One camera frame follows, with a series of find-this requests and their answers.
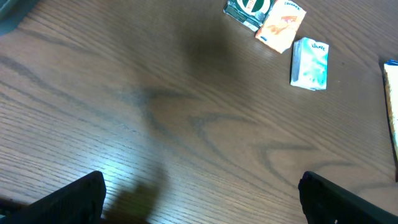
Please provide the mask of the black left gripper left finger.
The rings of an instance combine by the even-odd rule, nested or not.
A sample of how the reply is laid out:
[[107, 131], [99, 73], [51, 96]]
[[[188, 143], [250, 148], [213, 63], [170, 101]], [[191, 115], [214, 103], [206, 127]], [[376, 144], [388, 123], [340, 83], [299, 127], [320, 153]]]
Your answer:
[[1, 224], [101, 223], [105, 196], [103, 174], [94, 171], [24, 208], [12, 208]]

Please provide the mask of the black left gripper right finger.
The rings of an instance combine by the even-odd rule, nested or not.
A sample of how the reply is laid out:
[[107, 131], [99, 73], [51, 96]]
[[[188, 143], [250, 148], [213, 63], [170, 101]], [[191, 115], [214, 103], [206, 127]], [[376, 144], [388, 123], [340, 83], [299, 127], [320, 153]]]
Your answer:
[[393, 215], [322, 176], [306, 171], [298, 184], [308, 223], [397, 223]]

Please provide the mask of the teal white Kleenex tissue pack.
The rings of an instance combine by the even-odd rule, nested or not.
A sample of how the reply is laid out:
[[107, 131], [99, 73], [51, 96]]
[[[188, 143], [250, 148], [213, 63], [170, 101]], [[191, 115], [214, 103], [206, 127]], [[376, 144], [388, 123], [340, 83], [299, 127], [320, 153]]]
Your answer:
[[308, 90], [326, 90], [329, 45], [303, 37], [294, 42], [290, 84]]

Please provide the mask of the cream wipes pack blue edges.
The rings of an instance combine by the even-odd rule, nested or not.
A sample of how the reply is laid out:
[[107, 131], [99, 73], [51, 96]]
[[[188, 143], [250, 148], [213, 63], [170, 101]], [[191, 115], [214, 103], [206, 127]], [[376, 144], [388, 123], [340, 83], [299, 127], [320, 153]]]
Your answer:
[[384, 63], [384, 89], [393, 148], [397, 155], [397, 61]]

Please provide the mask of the orange tissue pack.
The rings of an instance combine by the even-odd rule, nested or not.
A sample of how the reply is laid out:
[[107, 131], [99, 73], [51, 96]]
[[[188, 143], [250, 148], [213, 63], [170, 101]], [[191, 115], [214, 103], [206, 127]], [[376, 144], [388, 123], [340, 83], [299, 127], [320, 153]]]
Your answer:
[[277, 0], [255, 38], [281, 54], [291, 47], [306, 13], [293, 1]]

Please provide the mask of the black healing ointment box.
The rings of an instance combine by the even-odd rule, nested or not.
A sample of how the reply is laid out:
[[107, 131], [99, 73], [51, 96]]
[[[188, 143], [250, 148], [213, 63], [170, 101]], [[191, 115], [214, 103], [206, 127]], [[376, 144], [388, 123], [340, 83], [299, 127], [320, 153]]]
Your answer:
[[254, 32], [262, 27], [274, 0], [227, 0], [223, 12]]

